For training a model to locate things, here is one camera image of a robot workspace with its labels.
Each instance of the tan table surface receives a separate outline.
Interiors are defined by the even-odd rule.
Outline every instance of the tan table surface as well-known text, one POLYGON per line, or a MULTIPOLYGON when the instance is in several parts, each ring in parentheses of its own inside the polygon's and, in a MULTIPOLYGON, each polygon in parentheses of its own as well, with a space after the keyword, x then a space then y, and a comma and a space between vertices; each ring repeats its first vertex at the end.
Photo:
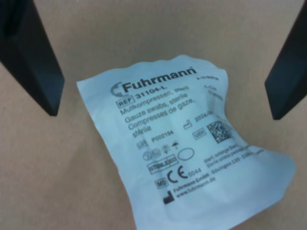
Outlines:
POLYGON ((49 117, 0 66, 0 229, 134 230, 128 196, 76 81, 179 54, 224 68, 230 122, 250 144, 296 162, 285 198, 235 229, 306 229, 307 98, 273 121, 264 89, 302 3, 36 0, 66 84, 59 115, 49 117))

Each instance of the fuhrmann logo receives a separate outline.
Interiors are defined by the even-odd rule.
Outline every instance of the fuhrmann logo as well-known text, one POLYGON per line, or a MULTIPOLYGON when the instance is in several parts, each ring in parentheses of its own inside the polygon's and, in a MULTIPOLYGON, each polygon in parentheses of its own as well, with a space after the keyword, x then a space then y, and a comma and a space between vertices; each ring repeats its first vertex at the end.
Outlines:
POLYGON ((111 88, 111 93, 116 97, 125 97, 128 96, 129 89, 140 89, 146 86, 150 86, 153 84, 161 83, 164 81, 169 81, 175 78, 185 77, 189 76, 191 74, 197 73, 192 67, 187 70, 182 70, 170 74, 161 75, 159 77, 150 78, 150 79, 140 79, 140 81, 136 83, 125 83, 122 84, 122 82, 118 82, 111 88))
POLYGON ((121 81, 116 83, 115 85, 112 86, 111 88, 111 94, 113 94, 116 97, 125 97, 128 96, 128 94, 123 94, 121 91, 121 88, 119 88, 119 85, 121 85, 121 81))

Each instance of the gauze swab package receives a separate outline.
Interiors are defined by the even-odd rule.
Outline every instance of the gauze swab package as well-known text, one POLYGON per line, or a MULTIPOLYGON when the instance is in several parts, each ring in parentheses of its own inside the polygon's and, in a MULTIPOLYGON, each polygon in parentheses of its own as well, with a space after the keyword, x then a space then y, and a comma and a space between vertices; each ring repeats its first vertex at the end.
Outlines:
POLYGON ((77 83, 127 190, 138 230, 227 230, 278 202, 293 161, 228 122, 225 70, 188 56, 77 83))

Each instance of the white paper package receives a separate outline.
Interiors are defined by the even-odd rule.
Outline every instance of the white paper package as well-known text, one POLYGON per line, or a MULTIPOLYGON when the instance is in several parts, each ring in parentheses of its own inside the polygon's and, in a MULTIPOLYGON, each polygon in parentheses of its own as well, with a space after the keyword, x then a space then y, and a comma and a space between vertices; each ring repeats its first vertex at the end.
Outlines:
POLYGON ((226 230, 278 202, 293 161, 228 122, 227 73, 178 56, 77 83, 127 190, 138 230, 226 230))

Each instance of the qr code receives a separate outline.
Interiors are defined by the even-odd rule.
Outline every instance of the qr code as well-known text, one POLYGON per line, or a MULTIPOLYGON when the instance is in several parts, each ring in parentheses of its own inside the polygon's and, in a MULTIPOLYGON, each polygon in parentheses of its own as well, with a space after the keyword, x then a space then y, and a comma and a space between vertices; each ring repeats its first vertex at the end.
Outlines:
POLYGON ((224 126, 221 121, 213 122, 207 125, 207 128, 209 129, 217 143, 220 143, 232 137, 230 131, 224 126))

